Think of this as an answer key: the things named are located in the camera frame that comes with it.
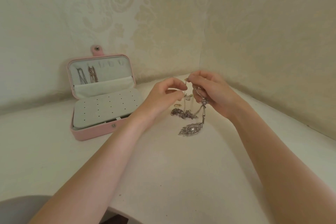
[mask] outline forearm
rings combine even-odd
[[[334,223],[336,197],[246,102],[230,117],[279,223]]]
[[[133,148],[146,127],[130,116],[82,168],[43,206],[30,224],[98,223],[110,203]]]

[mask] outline hand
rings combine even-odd
[[[134,112],[134,115],[140,115],[141,118],[147,119],[149,122],[147,127],[151,126],[158,115],[177,100],[181,101],[184,97],[182,90],[187,90],[187,86],[177,78],[172,77],[156,83],[145,101]]]
[[[200,86],[202,89],[197,89],[197,91],[207,98],[209,104],[225,118],[230,118],[233,112],[232,107],[236,103],[244,101],[219,74],[196,71],[189,75],[187,81],[192,83],[193,95],[198,103],[202,98],[195,89]]]

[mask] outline wall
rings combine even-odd
[[[199,67],[207,0],[0,0],[0,113],[70,96],[66,60],[130,57],[136,81]]]
[[[336,138],[336,0],[209,0],[201,68]]]

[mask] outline silver necklace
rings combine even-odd
[[[200,96],[201,94],[198,92],[197,89],[195,89],[196,93]],[[192,124],[189,124],[185,127],[183,127],[179,133],[179,135],[182,135],[182,136],[192,136],[192,135],[195,135],[197,134],[198,132],[200,132],[200,130],[203,128],[203,124],[204,124],[204,120],[205,120],[205,108],[206,108],[206,104],[208,103],[208,100],[204,97],[202,97],[202,101],[201,101],[201,107],[199,108],[199,110],[195,113],[195,114],[192,114],[191,113],[191,110],[187,110],[185,111],[186,109],[186,95],[184,95],[184,110],[181,110],[179,108],[174,108],[172,111],[171,111],[171,115],[178,115],[179,117],[181,117],[182,119],[185,119],[185,118],[191,118],[192,120],[193,119],[196,119],[198,118],[196,115],[200,112],[200,110],[203,108],[203,114],[202,114],[202,122],[198,122],[198,123],[192,123]]]

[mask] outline pink jewelry box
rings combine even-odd
[[[93,57],[72,59],[68,63],[68,75],[71,84],[72,94],[76,99],[79,99],[79,101],[75,104],[70,130],[71,133],[74,135],[75,139],[79,141],[88,140],[94,137],[114,132],[126,121],[126,118],[130,115],[130,110],[134,111],[136,109],[136,106],[138,106],[142,102],[140,93],[136,89],[134,89],[135,80],[132,66],[129,58],[126,55],[105,55],[103,53],[102,47],[99,45],[93,45],[91,47],[91,52],[93,54]],[[114,107],[116,109],[119,109],[117,110],[117,112],[115,112],[115,115],[118,115],[117,117],[111,116],[111,119],[108,119],[106,121],[101,120],[100,122],[97,121],[99,122],[98,124],[90,125],[83,128],[74,126],[74,121],[75,123],[79,124],[78,120],[80,120],[80,123],[82,124],[90,120],[90,118],[92,117],[94,119],[98,118],[97,113],[88,113],[88,111],[92,110],[92,108],[90,109],[90,107],[88,107],[87,109],[83,109],[87,110],[84,114],[82,113],[82,111],[79,111],[80,108],[83,108],[82,105],[83,103],[85,103],[83,102],[85,101],[85,99],[88,100],[88,103],[90,102],[89,100],[97,97],[98,105],[100,103],[98,102],[98,100],[106,99],[110,96],[112,100],[113,96],[120,95],[117,94],[119,92],[121,94],[137,95],[138,99],[129,100],[132,101],[131,103],[126,103],[126,100],[119,100],[125,103],[119,103],[117,100],[112,101],[112,103],[111,101],[107,101],[109,102],[108,105],[111,104],[111,106],[108,107],[111,107],[112,111]],[[100,105],[103,109],[100,110],[100,112],[103,111],[104,113],[103,115],[101,113],[98,113],[100,114],[99,119],[104,118],[103,116],[106,115],[112,115],[111,113],[113,113],[110,112],[107,114],[106,107],[104,108],[104,104],[106,105],[106,103],[101,103]],[[78,118],[78,116],[81,117],[81,115],[84,116],[84,119],[86,117],[86,121]]]

